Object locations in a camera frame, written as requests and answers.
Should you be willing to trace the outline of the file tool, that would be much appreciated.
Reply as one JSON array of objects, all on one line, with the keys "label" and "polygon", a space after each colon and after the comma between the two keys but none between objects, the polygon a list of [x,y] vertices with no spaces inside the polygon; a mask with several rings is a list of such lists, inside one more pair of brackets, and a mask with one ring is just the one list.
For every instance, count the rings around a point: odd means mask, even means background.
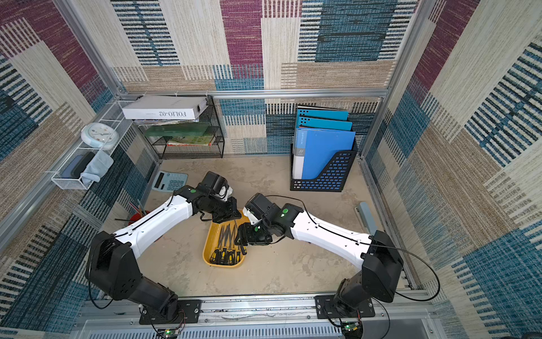
[{"label": "file tool", "polygon": [[241,252],[242,256],[247,255],[246,247],[243,243],[243,237],[241,234],[241,229],[237,223],[237,221],[234,221],[234,230],[235,230],[235,236],[234,236],[234,245],[238,248],[238,250]]},{"label": "file tool", "polygon": [[218,236],[216,237],[216,241],[213,242],[215,245],[213,252],[209,256],[209,262],[211,264],[216,264],[217,261],[220,260],[220,253],[221,253],[221,243],[222,243],[222,235],[223,235],[223,226],[220,227],[220,230],[218,232]]},{"label": "file tool", "polygon": [[228,225],[224,228],[222,236],[222,252],[220,263],[223,266],[229,266],[231,264],[231,226]]},{"label": "file tool", "polygon": [[239,241],[238,241],[238,240],[235,240],[235,241],[234,241],[234,245],[235,245],[235,264],[239,264],[240,261],[241,261],[241,258],[242,258],[242,255],[241,255],[241,246],[239,245]]},{"label": "file tool", "polygon": [[223,235],[222,235],[222,243],[221,243],[221,253],[220,253],[220,260],[217,261],[216,264],[218,265],[223,265],[223,262],[224,262],[224,257],[226,256],[226,253],[227,253],[227,250],[226,250],[226,247],[225,247],[225,244],[224,244],[224,241],[225,241],[225,238],[227,237],[228,235],[228,226],[223,226]]},{"label": "file tool", "polygon": [[231,225],[228,226],[228,235],[227,235],[227,265],[232,266],[236,264],[236,250],[234,247],[234,230],[231,228]]}]

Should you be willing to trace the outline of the yellow storage tray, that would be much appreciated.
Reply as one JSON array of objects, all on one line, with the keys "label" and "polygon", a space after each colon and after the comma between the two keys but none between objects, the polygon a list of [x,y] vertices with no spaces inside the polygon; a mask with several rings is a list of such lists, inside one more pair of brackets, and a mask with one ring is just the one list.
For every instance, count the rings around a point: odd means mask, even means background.
[{"label": "yellow storage tray", "polygon": [[[206,262],[206,264],[209,264],[210,266],[214,266],[214,267],[218,267],[218,268],[236,268],[236,267],[240,266],[244,262],[246,256],[242,256],[241,261],[240,261],[239,264],[235,264],[235,265],[232,265],[232,266],[223,266],[223,265],[218,265],[218,264],[211,264],[209,262],[209,256],[213,252],[213,249],[215,247],[213,242],[216,241],[216,237],[218,236],[218,232],[220,230],[220,227],[221,226],[231,225],[231,228],[234,230],[234,221],[235,220],[227,221],[225,223],[220,223],[220,224],[217,224],[217,223],[212,223],[211,224],[209,232],[207,234],[206,245],[205,245],[205,248],[203,250],[203,259]],[[248,223],[248,218],[246,216],[244,216],[244,215],[241,215],[241,218],[237,219],[236,221],[237,221],[238,225],[241,226],[244,223]]]}]

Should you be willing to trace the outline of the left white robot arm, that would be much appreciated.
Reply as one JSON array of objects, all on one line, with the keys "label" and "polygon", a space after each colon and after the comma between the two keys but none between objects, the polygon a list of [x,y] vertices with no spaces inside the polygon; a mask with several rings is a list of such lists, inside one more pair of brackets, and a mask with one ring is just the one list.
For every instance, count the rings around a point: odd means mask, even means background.
[{"label": "left white robot arm", "polygon": [[154,312],[167,323],[180,315],[178,296],[169,288],[146,278],[138,258],[174,226],[199,213],[213,223],[241,218],[233,189],[227,180],[208,172],[197,186],[177,189],[162,205],[114,233],[101,231],[91,242],[86,278],[113,300],[130,300]]}]

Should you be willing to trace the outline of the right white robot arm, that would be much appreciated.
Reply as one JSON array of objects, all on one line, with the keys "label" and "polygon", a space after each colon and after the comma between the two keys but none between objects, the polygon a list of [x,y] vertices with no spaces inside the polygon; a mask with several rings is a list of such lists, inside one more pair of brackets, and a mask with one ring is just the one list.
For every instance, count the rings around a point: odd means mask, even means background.
[{"label": "right white robot arm", "polygon": [[289,238],[330,251],[358,269],[357,274],[341,281],[330,302],[331,312],[353,315],[372,299],[386,303],[395,299],[404,261],[386,233],[346,230],[313,216],[305,206],[278,206],[262,194],[247,202],[243,214],[248,222],[239,226],[234,240],[241,248],[268,246],[274,237]]}]

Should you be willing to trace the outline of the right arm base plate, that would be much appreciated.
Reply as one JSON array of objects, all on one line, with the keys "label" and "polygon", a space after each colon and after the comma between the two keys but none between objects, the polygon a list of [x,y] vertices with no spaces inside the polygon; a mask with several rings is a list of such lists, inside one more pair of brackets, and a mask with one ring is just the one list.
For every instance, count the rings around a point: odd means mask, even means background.
[{"label": "right arm base plate", "polygon": [[371,318],[375,310],[369,300],[357,307],[349,307],[344,302],[337,301],[333,295],[316,295],[314,298],[318,319]]}]

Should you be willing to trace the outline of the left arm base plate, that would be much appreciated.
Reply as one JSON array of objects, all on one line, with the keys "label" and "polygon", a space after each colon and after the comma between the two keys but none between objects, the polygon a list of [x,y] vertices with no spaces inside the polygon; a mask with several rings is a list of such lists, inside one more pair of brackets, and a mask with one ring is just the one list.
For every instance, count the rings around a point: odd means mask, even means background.
[{"label": "left arm base plate", "polygon": [[179,299],[176,304],[170,303],[161,310],[152,307],[143,307],[139,319],[140,325],[162,325],[162,324],[181,324],[197,323],[201,309],[201,299]]}]

